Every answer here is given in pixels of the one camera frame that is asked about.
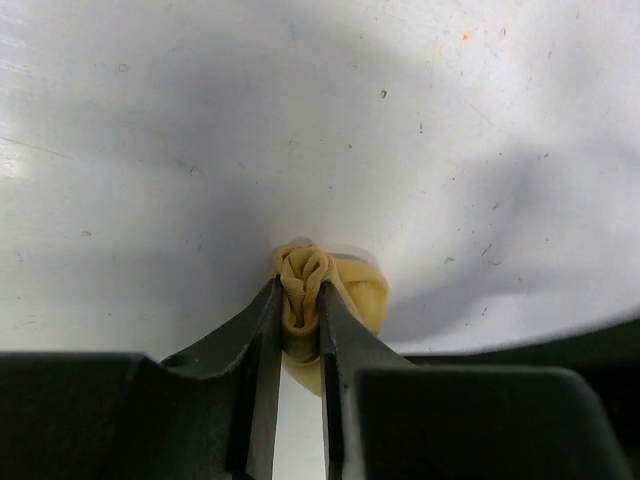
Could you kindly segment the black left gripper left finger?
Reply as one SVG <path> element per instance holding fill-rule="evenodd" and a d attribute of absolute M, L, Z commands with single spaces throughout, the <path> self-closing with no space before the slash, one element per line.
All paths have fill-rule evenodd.
<path fill-rule="evenodd" d="M 5 479 L 268 479 L 282 287 L 154 361 L 135 353 L 1 356 Z"/>

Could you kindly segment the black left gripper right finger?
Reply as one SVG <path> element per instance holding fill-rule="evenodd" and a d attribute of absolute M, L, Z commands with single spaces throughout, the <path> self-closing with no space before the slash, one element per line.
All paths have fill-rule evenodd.
<path fill-rule="evenodd" d="M 629 479 L 633 321 L 475 354 L 403 356 L 321 287 L 331 479 Z"/>

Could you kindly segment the beige sock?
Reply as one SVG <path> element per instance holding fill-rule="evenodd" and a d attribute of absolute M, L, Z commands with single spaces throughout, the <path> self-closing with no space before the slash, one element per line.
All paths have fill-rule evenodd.
<path fill-rule="evenodd" d="M 321 286 L 329 282 L 348 312 L 373 334 L 383 327 L 390 297 L 385 277 L 367 262 L 338 257 L 315 244 L 278 250 L 272 275 L 283 288 L 281 310 L 283 366 L 302 387 L 322 394 L 319 350 Z"/>

